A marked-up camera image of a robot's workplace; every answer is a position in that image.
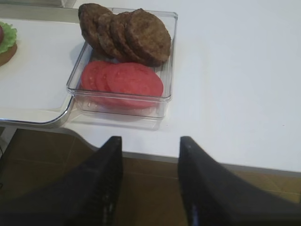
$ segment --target cooked patty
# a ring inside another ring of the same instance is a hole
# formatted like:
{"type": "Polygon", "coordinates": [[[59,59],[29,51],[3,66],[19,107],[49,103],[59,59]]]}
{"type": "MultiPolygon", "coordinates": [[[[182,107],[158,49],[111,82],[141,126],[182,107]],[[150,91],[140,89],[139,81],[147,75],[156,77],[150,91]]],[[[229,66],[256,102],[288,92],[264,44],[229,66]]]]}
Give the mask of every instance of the cooked patty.
{"type": "Polygon", "coordinates": [[[83,4],[79,7],[79,24],[81,34],[87,43],[98,53],[111,58],[101,47],[97,36],[98,18],[106,13],[112,14],[110,10],[98,4],[83,4]]]}
{"type": "Polygon", "coordinates": [[[126,55],[131,62],[137,62],[147,65],[147,62],[137,56],[135,52],[128,46],[125,37],[126,22],[130,17],[129,12],[119,13],[111,20],[111,37],[114,41],[115,47],[126,55]]]}
{"type": "Polygon", "coordinates": [[[98,39],[101,47],[108,55],[115,57],[120,62],[126,62],[126,57],[115,47],[111,36],[110,24],[115,16],[114,14],[106,13],[98,18],[98,39]]]}
{"type": "Polygon", "coordinates": [[[0,54],[0,66],[6,64],[10,59],[15,55],[18,49],[17,44],[15,43],[12,47],[8,48],[8,50],[4,53],[0,54]]]}
{"type": "Polygon", "coordinates": [[[90,56],[90,61],[105,61],[106,57],[103,56],[102,54],[97,53],[94,49],[91,52],[91,56],[90,56]]]}
{"type": "Polygon", "coordinates": [[[170,56],[171,38],[168,30],[159,18],[143,9],[131,13],[125,36],[129,47],[149,66],[159,66],[170,56]]]}

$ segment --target metal tray edge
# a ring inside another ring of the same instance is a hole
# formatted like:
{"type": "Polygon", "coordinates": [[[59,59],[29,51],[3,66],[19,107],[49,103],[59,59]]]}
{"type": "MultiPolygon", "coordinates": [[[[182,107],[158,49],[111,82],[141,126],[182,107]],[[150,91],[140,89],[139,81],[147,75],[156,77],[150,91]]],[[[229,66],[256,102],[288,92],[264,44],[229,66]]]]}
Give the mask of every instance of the metal tray edge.
{"type": "MultiPolygon", "coordinates": [[[[78,9],[72,8],[53,8],[53,7],[40,7],[40,6],[24,6],[24,5],[9,5],[0,4],[0,15],[5,18],[14,19],[28,19],[28,20],[42,20],[42,21],[57,21],[78,23],[78,9]]],[[[63,105],[64,109],[62,114],[50,121],[45,122],[30,122],[0,119],[1,126],[17,126],[17,127],[33,127],[44,129],[55,129],[63,125],[73,108],[73,97],[68,94],[66,100],[70,98],[67,105],[63,105]]]]}

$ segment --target brown floor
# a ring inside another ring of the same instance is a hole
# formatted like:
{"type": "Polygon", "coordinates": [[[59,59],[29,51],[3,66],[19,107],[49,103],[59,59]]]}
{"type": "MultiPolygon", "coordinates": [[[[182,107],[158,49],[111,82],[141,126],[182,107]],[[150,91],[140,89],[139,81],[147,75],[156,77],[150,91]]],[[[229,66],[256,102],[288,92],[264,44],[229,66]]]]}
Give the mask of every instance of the brown floor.
{"type": "MultiPolygon", "coordinates": [[[[19,129],[0,160],[0,203],[55,181],[92,153],[69,135],[19,129]]],[[[116,225],[187,225],[176,164],[124,158],[124,171],[116,225]]],[[[300,199],[301,178],[234,173],[285,199],[300,199]]]]}

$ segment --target tomato slice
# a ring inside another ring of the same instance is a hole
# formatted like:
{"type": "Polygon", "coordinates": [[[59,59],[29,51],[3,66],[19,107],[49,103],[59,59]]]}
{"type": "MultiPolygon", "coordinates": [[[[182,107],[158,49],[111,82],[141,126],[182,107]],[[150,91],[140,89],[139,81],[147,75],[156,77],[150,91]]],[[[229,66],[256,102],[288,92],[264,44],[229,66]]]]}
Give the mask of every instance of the tomato slice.
{"type": "MultiPolygon", "coordinates": [[[[99,91],[96,85],[96,78],[102,75],[102,71],[112,63],[105,62],[105,61],[93,61],[86,65],[84,68],[80,83],[83,89],[85,90],[92,90],[92,91],[99,91]]],[[[103,97],[91,97],[91,100],[101,104],[106,105],[105,99],[103,97]]]]}
{"type": "MultiPolygon", "coordinates": [[[[122,63],[106,68],[109,89],[114,93],[160,97],[163,94],[162,80],[156,73],[141,64],[122,63]]],[[[123,106],[134,109],[151,107],[154,102],[120,99],[123,106]]]]}
{"type": "MultiPolygon", "coordinates": [[[[96,76],[96,87],[98,91],[111,92],[108,86],[107,76],[114,70],[115,64],[103,68],[96,76]]],[[[110,107],[120,106],[121,103],[117,98],[103,97],[103,104],[110,107]]]]}

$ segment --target white table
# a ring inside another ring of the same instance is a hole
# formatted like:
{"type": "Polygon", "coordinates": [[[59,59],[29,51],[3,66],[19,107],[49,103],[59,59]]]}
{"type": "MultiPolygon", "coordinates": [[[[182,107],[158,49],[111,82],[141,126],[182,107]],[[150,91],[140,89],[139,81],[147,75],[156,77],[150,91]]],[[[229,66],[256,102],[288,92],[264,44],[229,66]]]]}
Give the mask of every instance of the white table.
{"type": "Polygon", "coordinates": [[[122,136],[125,152],[172,158],[191,136],[221,163],[301,172],[301,1],[77,0],[74,8],[88,2],[178,13],[174,96],[152,129],[74,107],[57,132],[95,147],[122,136]]]}

